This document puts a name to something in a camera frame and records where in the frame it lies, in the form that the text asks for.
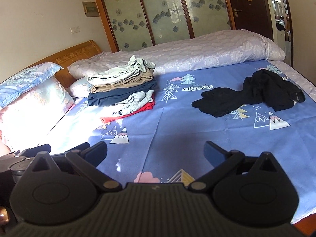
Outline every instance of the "silver screw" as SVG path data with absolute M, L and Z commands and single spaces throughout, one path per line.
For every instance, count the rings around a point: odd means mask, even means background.
M 116 187 L 119 186 L 119 183 L 117 181 L 109 180 L 106 181 L 103 186 L 107 189 L 115 189 Z
M 203 182 L 194 182 L 191 184 L 191 187 L 194 190 L 203 190 L 206 187 L 206 184 Z

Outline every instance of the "blue bed sheet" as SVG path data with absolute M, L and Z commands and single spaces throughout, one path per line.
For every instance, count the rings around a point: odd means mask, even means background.
M 270 151 L 299 193 L 295 222 L 316 209 L 316 103 L 305 94 L 304 103 L 285 111 L 245 104 L 220 118 L 191 106 L 212 88 L 241 90 L 244 79 L 261 68 L 288 79 L 265 60 L 159 75 L 154 109 L 103 125 L 102 108 L 89 107 L 84 98 L 44 142 L 60 153 L 85 141 L 105 141 L 108 155 L 98 169 L 122 184 L 188 185 L 213 169 L 203 155 L 208 140 L 247 156 Z

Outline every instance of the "navy blue folded garment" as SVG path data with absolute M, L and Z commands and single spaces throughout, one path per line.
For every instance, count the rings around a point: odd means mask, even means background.
M 155 78 L 153 78 L 151 81 L 135 87 L 117 88 L 108 92 L 90 92 L 88 96 L 88 104 L 90 106 L 97 105 L 99 107 L 113 105 L 126 100 L 131 94 L 135 92 L 148 92 L 149 90 L 154 90 L 156 85 L 157 81 Z

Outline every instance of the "wooden floor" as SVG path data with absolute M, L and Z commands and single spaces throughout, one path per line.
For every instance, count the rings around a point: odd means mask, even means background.
M 316 231 L 316 214 L 312 214 L 294 225 L 306 236 L 310 236 L 314 231 Z

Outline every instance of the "ribbed black surface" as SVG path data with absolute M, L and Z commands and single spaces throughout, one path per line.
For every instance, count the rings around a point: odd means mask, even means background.
M 93 211 L 75 222 L 55 227 L 21 223 L 7 236 L 303 237 L 290 225 L 272 229 L 239 226 L 220 215 L 205 195 L 190 193 L 181 183 L 130 183 L 119 193 L 105 194 Z

